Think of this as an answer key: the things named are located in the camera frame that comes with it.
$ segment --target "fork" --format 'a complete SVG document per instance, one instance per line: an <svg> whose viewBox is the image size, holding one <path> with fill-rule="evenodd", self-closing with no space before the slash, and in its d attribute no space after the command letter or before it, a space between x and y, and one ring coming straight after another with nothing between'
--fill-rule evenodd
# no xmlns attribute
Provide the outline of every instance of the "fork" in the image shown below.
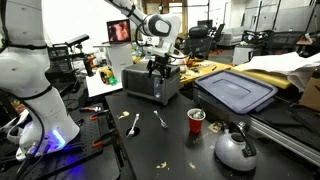
<svg viewBox="0 0 320 180"><path fill-rule="evenodd" d="M127 135L127 138L131 138L131 137L134 135L134 126L136 125L136 122L138 121L138 119L139 119L139 114L136 114L136 118L134 119L132 128L131 128L131 130L129 131L129 133L128 133L128 135Z"/></svg>
<svg viewBox="0 0 320 180"><path fill-rule="evenodd" d="M161 117L160 117L159 114L158 114L158 111L154 110L153 112L154 112L154 114L160 119L160 121L161 121L161 126L162 126L163 128L168 128L169 126L167 125L167 123L165 123L165 122L161 119Z"/></svg>

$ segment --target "plastic container lid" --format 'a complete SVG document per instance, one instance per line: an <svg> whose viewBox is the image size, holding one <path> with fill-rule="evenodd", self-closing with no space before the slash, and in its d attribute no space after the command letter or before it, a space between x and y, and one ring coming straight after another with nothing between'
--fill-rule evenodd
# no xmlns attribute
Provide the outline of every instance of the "plastic container lid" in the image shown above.
<svg viewBox="0 0 320 180"><path fill-rule="evenodd" d="M203 76L195 85L238 114L246 114L265 102L278 89L260 80L232 71L219 71Z"/></svg>

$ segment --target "metal spoon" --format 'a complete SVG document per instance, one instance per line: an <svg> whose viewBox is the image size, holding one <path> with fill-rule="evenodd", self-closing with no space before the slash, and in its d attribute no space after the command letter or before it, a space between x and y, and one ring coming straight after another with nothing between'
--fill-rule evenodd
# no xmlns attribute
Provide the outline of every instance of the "metal spoon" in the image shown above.
<svg viewBox="0 0 320 180"><path fill-rule="evenodd" d="M154 112L154 114L160 119L160 121L161 121L161 126L162 126L163 128L168 128L169 126L167 125L167 123L165 123L165 122L161 119L161 117L160 117L159 114L158 114L158 111L154 110L153 112Z"/></svg>

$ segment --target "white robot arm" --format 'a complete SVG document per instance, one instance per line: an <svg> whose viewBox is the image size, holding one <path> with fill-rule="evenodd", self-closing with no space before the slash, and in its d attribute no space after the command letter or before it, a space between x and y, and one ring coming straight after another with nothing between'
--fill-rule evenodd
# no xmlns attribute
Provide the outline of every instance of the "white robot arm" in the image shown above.
<svg viewBox="0 0 320 180"><path fill-rule="evenodd" d="M0 51L0 88L28 104L32 117L32 122L19 134L20 148L16 154L19 161L24 160L30 150L34 151L33 155L41 156L48 144L51 147L47 153L59 151L80 131L66 112L59 92L45 77L50 61L44 38L41 2L0 0L0 33L4 37L4 48ZM149 62L148 69L149 73L159 70L163 77L168 76L170 68L166 65L179 33L179 17L170 14L145 15L130 0L106 2L129 17L143 34L161 37L158 47L145 47L158 55L156 61Z"/></svg>
<svg viewBox="0 0 320 180"><path fill-rule="evenodd" d="M146 36L160 37L157 47L145 47L147 51L165 57L168 53L173 53L176 38L180 31L181 20L172 14L146 15L131 3L130 0L105 0L116 7L122 14L134 22L138 29Z"/></svg>
<svg viewBox="0 0 320 180"><path fill-rule="evenodd" d="M156 55L155 61L149 61L147 69L149 70L149 77L152 71L158 70L163 78L168 78L171 68L167 64L169 63L169 58L174 56L174 44L181 25L180 18L172 14L146 15L136 9L130 0L105 1L119 9L122 14L133 21L138 26L137 30L140 30L144 35L160 37L160 42L156 47L144 47L146 51Z"/></svg>

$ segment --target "kettle handle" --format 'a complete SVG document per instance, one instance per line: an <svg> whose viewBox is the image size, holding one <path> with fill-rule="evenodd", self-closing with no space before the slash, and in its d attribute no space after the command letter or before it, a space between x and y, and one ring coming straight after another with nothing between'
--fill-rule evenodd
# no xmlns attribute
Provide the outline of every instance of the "kettle handle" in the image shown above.
<svg viewBox="0 0 320 180"><path fill-rule="evenodd" d="M250 141L249 139L247 139L246 134L244 132L245 126L246 126L246 124L242 121L240 121L238 124L235 124L235 127L237 127L236 129L240 132L243 140L246 143L245 149L243 149L242 152L243 152L244 157L255 156L255 155L257 155L257 150L256 150L253 142Z"/></svg>

